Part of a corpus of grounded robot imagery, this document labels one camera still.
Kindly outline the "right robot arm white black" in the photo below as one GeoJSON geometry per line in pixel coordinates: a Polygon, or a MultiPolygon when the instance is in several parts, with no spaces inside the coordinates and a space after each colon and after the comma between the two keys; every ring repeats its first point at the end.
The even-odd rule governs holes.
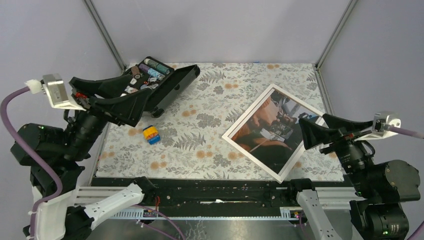
{"type": "Polygon", "coordinates": [[[401,127],[398,114],[381,111],[371,121],[352,121],[328,113],[325,126],[309,119],[298,121],[306,149],[323,145],[324,155],[335,153],[355,194],[351,200],[351,223],[365,240],[404,240],[409,221],[402,209],[404,202],[421,198],[419,171],[404,160],[374,163],[375,148],[371,140],[397,134],[422,139],[422,133],[401,127]]]}

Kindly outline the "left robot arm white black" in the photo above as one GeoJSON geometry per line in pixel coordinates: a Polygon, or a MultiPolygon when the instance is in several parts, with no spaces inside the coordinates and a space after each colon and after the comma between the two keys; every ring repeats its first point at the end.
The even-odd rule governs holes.
{"type": "Polygon", "coordinates": [[[156,187],[144,176],[107,198],[87,206],[75,205],[77,181],[90,149],[107,124],[136,126],[152,94],[147,85],[132,90],[132,76],[103,80],[70,80],[71,94],[59,74],[32,79],[8,95],[0,106],[1,120],[14,138],[11,153],[30,167],[33,207],[23,232],[28,240],[85,240],[102,222],[134,205],[157,203],[156,187]],[[66,128],[27,123],[13,128],[7,113],[15,97],[44,93],[52,108],[62,109],[66,128]]]}

